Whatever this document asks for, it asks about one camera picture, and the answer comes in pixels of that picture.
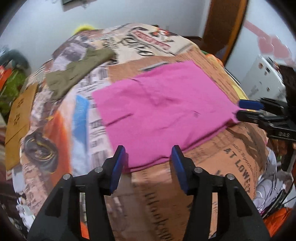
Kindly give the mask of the pink pants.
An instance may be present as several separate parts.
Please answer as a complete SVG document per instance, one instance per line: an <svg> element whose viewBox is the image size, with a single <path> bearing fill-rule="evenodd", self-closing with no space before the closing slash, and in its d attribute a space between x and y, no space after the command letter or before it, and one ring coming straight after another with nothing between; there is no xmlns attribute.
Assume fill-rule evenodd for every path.
<svg viewBox="0 0 296 241"><path fill-rule="evenodd" d="M93 92L112 147L128 154L125 172L166 162L236 123L238 106L193 61L166 64Z"/></svg>

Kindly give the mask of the white bedside cabinet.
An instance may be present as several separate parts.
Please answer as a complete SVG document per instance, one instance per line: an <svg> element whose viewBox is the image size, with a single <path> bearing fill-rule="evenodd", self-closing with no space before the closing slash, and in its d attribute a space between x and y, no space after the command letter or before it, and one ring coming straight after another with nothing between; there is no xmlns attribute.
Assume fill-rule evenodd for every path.
<svg viewBox="0 0 296 241"><path fill-rule="evenodd" d="M262 97L285 101L285 85L276 62L269 57L257 55L251 68L241 82L248 99Z"/></svg>

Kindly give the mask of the newspaper print bed cover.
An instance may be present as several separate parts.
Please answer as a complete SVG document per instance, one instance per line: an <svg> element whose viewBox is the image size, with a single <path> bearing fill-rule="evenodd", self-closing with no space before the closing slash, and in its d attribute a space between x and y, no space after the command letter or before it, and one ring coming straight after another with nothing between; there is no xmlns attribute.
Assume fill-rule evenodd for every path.
<svg viewBox="0 0 296 241"><path fill-rule="evenodd" d="M140 23L84 31L27 87L37 91L21 165L34 215L63 174L87 174L118 145L128 161L106 199L118 240L182 239L192 198L173 172L174 145L211 174L234 174L255 197L266 135L235 119L242 90L184 37Z"/></svg>

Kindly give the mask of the brown wooden door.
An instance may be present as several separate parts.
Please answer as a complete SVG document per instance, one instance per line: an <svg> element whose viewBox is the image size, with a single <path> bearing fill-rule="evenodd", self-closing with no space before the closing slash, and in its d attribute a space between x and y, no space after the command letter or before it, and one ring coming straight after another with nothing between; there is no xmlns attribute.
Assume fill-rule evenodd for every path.
<svg viewBox="0 0 296 241"><path fill-rule="evenodd" d="M200 49L226 64L242 27L248 1L211 1Z"/></svg>

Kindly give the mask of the wooden lap desk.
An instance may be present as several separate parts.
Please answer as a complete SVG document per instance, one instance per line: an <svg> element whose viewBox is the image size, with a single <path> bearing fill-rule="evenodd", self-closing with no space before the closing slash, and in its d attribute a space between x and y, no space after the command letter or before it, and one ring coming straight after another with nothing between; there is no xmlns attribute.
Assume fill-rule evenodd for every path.
<svg viewBox="0 0 296 241"><path fill-rule="evenodd" d="M30 129L31 110L37 87L37 83L30 85L11 107L5 139L6 170L14 168L20 162L20 141Z"/></svg>

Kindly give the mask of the olive green folded garment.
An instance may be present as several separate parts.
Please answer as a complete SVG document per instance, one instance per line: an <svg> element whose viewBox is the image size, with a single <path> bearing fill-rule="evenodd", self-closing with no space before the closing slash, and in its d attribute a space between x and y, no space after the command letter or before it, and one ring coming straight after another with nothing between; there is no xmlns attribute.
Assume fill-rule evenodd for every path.
<svg viewBox="0 0 296 241"><path fill-rule="evenodd" d="M59 100L88 75L94 68L115 58L116 53L109 48L86 51L83 59L71 62L65 70L57 70L46 75L46 83L53 92L51 99Z"/></svg>

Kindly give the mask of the green storage bag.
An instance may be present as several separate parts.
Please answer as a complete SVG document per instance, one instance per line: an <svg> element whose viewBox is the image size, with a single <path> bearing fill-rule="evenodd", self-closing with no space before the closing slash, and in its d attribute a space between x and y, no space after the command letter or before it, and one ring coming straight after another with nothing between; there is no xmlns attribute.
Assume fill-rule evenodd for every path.
<svg viewBox="0 0 296 241"><path fill-rule="evenodd" d="M1 91L1 115L5 117L11 110L11 106L20 94L25 83L26 75L21 69L14 69L5 82Z"/></svg>

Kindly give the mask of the orange box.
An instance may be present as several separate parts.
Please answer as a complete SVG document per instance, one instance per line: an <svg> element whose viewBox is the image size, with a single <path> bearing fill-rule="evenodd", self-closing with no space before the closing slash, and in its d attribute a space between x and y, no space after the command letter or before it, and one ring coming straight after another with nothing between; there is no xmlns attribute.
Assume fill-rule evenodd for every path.
<svg viewBox="0 0 296 241"><path fill-rule="evenodd" d="M8 68L6 69L3 65L0 67L0 90L2 90L5 82L8 80L12 73L12 69Z"/></svg>

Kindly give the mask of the grey plush toy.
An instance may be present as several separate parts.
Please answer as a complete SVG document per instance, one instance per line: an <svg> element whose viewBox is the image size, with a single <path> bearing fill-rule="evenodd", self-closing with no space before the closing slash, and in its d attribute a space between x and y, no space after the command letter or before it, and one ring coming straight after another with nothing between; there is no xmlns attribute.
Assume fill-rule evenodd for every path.
<svg viewBox="0 0 296 241"><path fill-rule="evenodd" d="M25 56L18 50L9 50L1 55L1 65L6 66L8 63L13 62L13 68L20 67L23 69L29 68L29 62Z"/></svg>

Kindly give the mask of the small black wall monitor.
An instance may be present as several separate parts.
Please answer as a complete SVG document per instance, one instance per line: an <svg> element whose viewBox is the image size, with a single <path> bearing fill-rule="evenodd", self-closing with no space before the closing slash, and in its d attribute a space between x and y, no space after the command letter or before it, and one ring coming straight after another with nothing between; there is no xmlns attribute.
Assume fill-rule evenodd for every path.
<svg viewBox="0 0 296 241"><path fill-rule="evenodd" d="M62 5L66 5L68 3L74 2L76 0L62 0Z"/></svg>

